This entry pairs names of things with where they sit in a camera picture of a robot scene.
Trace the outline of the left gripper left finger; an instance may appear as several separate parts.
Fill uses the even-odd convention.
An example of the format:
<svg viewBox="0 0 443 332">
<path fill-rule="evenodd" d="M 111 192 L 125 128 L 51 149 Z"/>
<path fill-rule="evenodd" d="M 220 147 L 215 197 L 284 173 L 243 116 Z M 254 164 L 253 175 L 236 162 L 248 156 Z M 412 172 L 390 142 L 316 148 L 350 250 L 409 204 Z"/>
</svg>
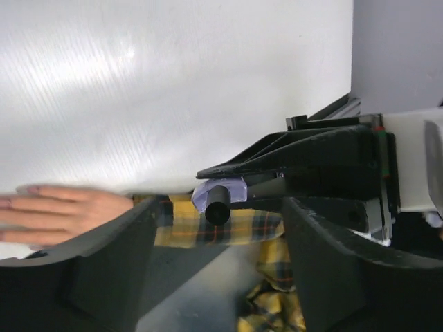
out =
<svg viewBox="0 0 443 332">
<path fill-rule="evenodd" d="M 157 199 L 25 259 L 1 261 L 2 331 L 135 331 Z"/>
</svg>

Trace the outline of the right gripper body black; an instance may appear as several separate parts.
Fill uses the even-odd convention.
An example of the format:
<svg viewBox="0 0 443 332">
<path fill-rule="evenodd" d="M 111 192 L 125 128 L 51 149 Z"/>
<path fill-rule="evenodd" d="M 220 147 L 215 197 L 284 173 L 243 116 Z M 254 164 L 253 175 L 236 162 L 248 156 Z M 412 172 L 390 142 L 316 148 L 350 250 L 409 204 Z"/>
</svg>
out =
<svg viewBox="0 0 443 332">
<path fill-rule="evenodd" d="M 308 120 L 306 116 L 287 119 L 290 130 L 323 129 L 364 125 L 374 132 L 374 167 L 315 167 L 314 169 L 373 169 L 377 172 L 377 231 L 358 232 L 379 242 L 392 239 L 392 226 L 398 213 L 398 171 L 395 136 L 385 130 L 381 115 Z"/>
</svg>

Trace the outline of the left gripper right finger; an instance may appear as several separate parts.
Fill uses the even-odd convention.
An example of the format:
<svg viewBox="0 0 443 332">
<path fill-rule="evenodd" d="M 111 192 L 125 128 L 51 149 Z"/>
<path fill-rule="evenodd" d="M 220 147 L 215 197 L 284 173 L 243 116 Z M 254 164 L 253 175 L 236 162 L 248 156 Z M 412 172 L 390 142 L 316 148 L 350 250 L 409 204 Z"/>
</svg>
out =
<svg viewBox="0 0 443 332">
<path fill-rule="evenodd" d="M 282 216 L 307 331 L 442 330 L 442 261 L 369 241 L 294 198 Z"/>
</svg>

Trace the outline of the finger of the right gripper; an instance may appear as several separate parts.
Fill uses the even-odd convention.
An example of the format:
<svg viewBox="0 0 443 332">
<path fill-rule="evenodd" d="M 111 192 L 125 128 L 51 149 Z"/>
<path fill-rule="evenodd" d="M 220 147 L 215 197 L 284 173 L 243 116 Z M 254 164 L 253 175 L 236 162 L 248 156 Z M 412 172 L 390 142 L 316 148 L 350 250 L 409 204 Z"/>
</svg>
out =
<svg viewBox="0 0 443 332">
<path fill-rule="evenodd" d="M 197 178 L 232 178 L 299 167 L 374 167 L 374 146 L 374 132 L 364 125 L 277 132 L 225 163 L 198 171 Z"/>
<path fill-rule="evenodd" d="M 235 208 L 279 212 L 292 197 L 329 222 L 357 232 L 377 231 L 377 172 L 373 169 L 294 169 L 283 176 L 233 173 L 243 177 L 247 200 Z"/>
</svg>

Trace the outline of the purple nail polish bottle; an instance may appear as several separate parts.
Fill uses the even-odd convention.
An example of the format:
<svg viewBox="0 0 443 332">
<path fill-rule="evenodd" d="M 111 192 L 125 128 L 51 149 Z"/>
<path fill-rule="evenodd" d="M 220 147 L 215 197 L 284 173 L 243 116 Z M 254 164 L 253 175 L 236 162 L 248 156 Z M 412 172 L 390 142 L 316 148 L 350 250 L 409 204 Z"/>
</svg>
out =
<svg viewBox="0 0 443 332">
<path fill-rule="evenodd" d="M 243 178 L 209 179 L 194 189 L 191 201 L 199 212 L 224 211 L 231 203 L 245 202 L 247 196 L 248 185 Z"/>
</svg>

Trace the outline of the yellow plaid sleeve forearm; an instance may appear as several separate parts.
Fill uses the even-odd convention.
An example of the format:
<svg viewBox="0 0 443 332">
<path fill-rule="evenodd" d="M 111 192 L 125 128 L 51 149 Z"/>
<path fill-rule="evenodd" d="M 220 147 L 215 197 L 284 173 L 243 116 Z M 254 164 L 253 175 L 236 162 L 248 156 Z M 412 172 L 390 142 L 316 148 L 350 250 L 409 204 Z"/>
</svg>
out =
<svg viewBox="0 0 443 332">
<path fill-rule="evenodd" d="M 280 215 L 237 210 L 220 227 L 188 195 L 161 220 L 139 331 L 304 331 Z"/>
</svg>

